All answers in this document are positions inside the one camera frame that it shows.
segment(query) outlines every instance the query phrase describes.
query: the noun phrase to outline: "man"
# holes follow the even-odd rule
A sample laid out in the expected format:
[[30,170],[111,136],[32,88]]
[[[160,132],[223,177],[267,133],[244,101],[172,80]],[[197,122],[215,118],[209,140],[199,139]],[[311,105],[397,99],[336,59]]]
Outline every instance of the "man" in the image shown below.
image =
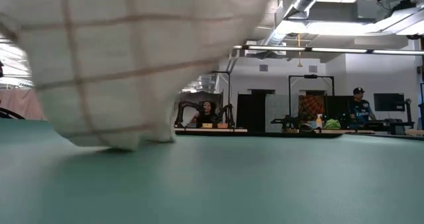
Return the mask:
[[196,113],[193,118],[191,118],[190,123],[196,123],[197,128],[202,127],[204,123],[213,123],[213,120],[217,118],[215,114],[217,106],[215,103],[210,101],[205,101],[203,103],[203,112]]
[[0,78],[3,77],[3,63],[0,61]]
[[364,97],[364,90],[357,87],[353,90],[353,101],[349,104],[350,118],[356,119],[361,125],[368,122],[369,117],[375,121],[376,116],[373,114],[370,103],[362,99]]

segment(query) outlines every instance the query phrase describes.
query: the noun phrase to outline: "teal mat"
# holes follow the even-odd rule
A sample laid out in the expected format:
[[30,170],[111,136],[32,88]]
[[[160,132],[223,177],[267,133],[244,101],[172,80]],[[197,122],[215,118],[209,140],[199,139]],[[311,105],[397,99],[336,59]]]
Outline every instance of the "teal mat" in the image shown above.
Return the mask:
[[0,121],[0,223],[423,223],[424,144],[178,137],[138,152],[78,148]]

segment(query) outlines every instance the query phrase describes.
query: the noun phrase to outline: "bottle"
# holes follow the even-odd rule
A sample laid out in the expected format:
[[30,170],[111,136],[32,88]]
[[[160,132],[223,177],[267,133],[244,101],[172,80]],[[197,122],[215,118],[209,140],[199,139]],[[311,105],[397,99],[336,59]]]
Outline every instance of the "bottle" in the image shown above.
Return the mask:
[[322,114],[318,114],[318,118],[317,118],[317,121],[316,121],[316,123],[317,123],[317,129],[318,128],[320,128],[320,129],[323,128],[323,120],[321,118],[322,116],[323,116]]

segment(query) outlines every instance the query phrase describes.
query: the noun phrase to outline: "computer screen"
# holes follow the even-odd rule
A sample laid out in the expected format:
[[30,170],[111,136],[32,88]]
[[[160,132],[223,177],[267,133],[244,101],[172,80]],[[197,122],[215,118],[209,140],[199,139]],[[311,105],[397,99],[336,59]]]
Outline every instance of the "computer screen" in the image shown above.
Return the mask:
[[375,93],[374,106],[376,111],[405,111],[402,93]]

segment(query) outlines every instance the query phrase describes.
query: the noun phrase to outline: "table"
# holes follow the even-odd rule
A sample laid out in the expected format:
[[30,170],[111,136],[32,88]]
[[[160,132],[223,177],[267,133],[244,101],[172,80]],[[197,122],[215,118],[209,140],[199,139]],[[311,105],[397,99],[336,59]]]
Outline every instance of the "table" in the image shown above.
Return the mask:
[[422,141],[180,136],[117,152],[76,147],[44,122],[0,128],[4,224],[424,220]]
[[[299,130],[292,130],[291,133],[298,133]],[[375,131],[363,131],[363,130],[337,130],[337,129],[323,129],[321,130],[321,134],[365,134],[365,135],[374,135]]]
[[234,132],[234,133],[247,133],[246,129],[208,129],[208,128],[174,128],[175,131],[187,132]]

